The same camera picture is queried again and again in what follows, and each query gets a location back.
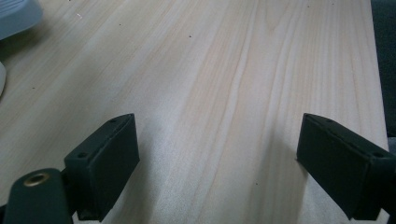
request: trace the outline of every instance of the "wooden table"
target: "wooden table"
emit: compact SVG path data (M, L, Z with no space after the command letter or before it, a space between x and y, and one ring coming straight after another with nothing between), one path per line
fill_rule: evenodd
M348 223L294 159L305 112L387 148L369 0L39 2L0 42L0 203L135 113L141 162L104 223Z

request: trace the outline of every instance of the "light wood surface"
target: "light wood surface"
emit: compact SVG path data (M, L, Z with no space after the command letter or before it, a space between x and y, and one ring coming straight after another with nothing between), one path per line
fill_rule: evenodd
M369 0L39 2L0 41L0 203L135 113L141 162L104 223L348 223L295 153L305 112L387 148Z

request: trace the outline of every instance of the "screw hole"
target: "screw hole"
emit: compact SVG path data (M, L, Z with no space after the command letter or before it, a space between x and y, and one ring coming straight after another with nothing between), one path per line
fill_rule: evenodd
M78 157L79 158L86 158L88 156L88 153L86 153L86 152L80 152L80 153L78 153Z
M50 178L50 176L46 173L37 174L37 175L33 175L33 176L30 176L29 178L27 178L23 182L23 184L26 187L34 187L34 186L44 183L49 178Z
M377 158L383 158L383 157L384 157L384 155L381 154L381 153L379 153L379 152L373 153L373 156L375 156L375 157L377 157Z

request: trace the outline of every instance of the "white object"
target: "white object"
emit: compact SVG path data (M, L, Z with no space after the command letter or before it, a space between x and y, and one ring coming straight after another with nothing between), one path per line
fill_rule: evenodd
M4 85L6 83L6 68L0 63L0 95L3 92Z
M0 40L36 25L42 16L36 0L0 0Z

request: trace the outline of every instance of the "wood grain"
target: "wood grain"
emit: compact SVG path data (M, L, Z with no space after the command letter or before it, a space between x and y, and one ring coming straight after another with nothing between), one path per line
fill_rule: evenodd
M369 0L39 2L0 41L0 203L135 113L141 162L104 223L348 223L294 159L303 113L387 148Z

